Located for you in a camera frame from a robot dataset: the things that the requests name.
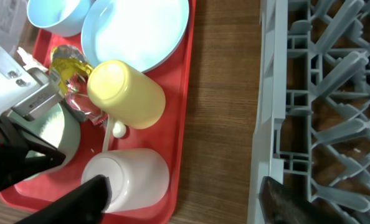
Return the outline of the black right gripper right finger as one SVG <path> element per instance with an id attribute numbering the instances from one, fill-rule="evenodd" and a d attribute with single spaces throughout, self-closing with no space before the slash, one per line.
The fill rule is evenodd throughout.
<path id="1" fill-rule="evenodd" d="M 263 220 L 268 224 L 343 223 L 269 176 L 262 179 L 259 202 Z"/>

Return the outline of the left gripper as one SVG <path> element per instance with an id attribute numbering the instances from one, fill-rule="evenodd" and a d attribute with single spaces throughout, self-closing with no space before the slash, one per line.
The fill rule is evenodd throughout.
<path id="1" fill-rule="evenodd" d="M 33 121 L 63 98 L 54 78 L 38 67 L 25 69 L 0 46 L 0 191 L 65 160 L 56 147 L 1 115 L 13 110 Z"/>

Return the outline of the mint green bowl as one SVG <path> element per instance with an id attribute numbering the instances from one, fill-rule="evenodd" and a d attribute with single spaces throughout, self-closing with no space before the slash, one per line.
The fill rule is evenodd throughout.
<path id="1" fill-rule="evenodd" d="M 49 143 L 65 154 L 61 165 L 43 171 L 43 174 L 56 172 L 73 159 L 80 144 L 80 124 L 62 105 L 53 106 L 46 114 L 33 121 L 25 120 L 14 111 L 10 111 L 7 116 L 30 131 L 22 132 L 26 139 L 44 146 Z"/>

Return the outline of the yellow foil wrapper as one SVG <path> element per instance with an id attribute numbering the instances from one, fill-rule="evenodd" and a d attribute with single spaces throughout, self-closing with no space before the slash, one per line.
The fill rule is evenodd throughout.
<path id="1" fill-rule="evenodd" d="M 73 45 L 59 45 L 50 53 L 49 76 L 63 94 L 85 93 L 93 70 L 81 51 Z"/>

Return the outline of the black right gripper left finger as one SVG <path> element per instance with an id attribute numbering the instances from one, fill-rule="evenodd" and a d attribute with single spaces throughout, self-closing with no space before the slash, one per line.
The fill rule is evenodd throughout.
<path id="1" fill-rule="evenodd" d="M 17 224 L 97 224 L 111 199 L 109 178 L 97 175 Z"/>

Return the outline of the light blue small bowl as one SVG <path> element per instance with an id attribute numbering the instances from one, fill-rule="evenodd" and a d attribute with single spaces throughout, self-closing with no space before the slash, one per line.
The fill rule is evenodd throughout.
<path id="1" fill-rule="evenodd" d="M 62 37 L 81 32 L 83 22 L 95 0 L 29 0 L 29 22 Z"/>

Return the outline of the red strawberry candy wrapper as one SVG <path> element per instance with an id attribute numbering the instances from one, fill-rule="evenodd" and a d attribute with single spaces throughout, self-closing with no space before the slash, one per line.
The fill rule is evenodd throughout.
<path id="1" fill-rule="evenodd" d="M 66 80 L 65 100 L 72 109 L 82 112 L 94 125 L 97 125 L 104 122 L 108 115 L 90 100 L 87 93 L 87 80 L 86 76 L 79 73 Z"/>

